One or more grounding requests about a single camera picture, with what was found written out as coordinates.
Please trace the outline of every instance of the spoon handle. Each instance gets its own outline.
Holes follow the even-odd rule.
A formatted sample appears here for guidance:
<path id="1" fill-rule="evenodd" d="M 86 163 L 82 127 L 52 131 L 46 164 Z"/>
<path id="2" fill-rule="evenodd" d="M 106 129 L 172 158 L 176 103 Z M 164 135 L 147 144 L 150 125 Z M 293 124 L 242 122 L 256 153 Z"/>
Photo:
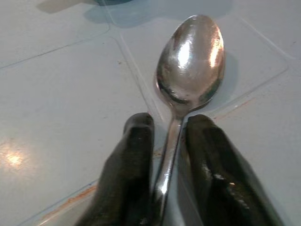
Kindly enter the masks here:
<path id="1" fill-rule="evenodd" d="M 165 141 L 163 158 L 155 181 L 155 187 L 151 200 L 151 225 L 160 226 L 164 216 L 167 193 L 170 184 L 171 174 L 174 166 L 174 159 L 177 150 L 182 119 L 174 118 L 169 126 L 168 135 Z"/>

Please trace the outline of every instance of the white tile floor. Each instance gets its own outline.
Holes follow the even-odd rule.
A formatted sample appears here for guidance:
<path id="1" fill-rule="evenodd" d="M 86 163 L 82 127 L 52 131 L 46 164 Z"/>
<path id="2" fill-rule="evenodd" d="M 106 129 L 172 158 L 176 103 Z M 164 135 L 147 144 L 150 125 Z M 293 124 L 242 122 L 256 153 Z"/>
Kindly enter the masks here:
<path id="1" fill-rule="evenodd" d="M 153 90 L 157 60 L 182 20 L 206 14 L 227 60 L 219 92 L 198 112 L 226 131 L 286 225 L 298 226 L 300 1 L 100 3 L 0 2 L 0 225 L 71 226 L 134 113 L 153 115 L 162 146 L 170 115 Z"/>

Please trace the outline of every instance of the dark object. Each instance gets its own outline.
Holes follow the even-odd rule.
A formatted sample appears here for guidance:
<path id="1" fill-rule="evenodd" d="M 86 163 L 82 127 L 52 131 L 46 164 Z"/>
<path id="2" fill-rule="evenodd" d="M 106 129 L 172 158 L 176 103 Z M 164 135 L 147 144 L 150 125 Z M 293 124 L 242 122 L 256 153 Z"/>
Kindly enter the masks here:
<path id="1" fill-rule="evenodd" d="M 146 222 L 154 124 L 147 113 L 130 117 L 106 161 L 90 207 L 75 226 L 137 226 Z"/>
<path id="2" fill-rule="evenodd" d="M 188 119 L 186 145 L 205 226 L 282 226 L 249 164 L 208 117 Z"/>

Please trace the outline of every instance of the spoon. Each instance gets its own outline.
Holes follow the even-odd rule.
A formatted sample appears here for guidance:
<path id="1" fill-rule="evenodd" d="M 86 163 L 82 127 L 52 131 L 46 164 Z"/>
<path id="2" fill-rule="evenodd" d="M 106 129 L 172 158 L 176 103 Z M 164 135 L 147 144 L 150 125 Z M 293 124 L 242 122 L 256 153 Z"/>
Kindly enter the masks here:
<path id="1" fill-rule="evenodd" d="M 156 85 L 169 103 L 173 119 L 152 197 L 152 225 L 164 216 L 182 121 L 189 112 L 205 106 L 217 91 L 224 74 L 223 39 L 217 24 L 207 16 L 191 16 L 174 32 L 163 49 Z"/>

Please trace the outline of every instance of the spoon bowl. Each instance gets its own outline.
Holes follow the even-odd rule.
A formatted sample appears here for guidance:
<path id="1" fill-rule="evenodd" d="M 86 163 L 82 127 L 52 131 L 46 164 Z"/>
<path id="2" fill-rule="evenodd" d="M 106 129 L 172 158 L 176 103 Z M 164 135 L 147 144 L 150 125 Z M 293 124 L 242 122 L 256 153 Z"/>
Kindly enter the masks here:
<path id="1" fill-rule="evenodd" d="M 171 106 L 173 120 L 155 182 L 152 225 L 161 225 L 163 219 L 183 118 L 213 98 L 223 79 L 224 65 L 221 31 L 211 18 L 203 15 L 184 21 L 162 51 L 156 85 Z"/>

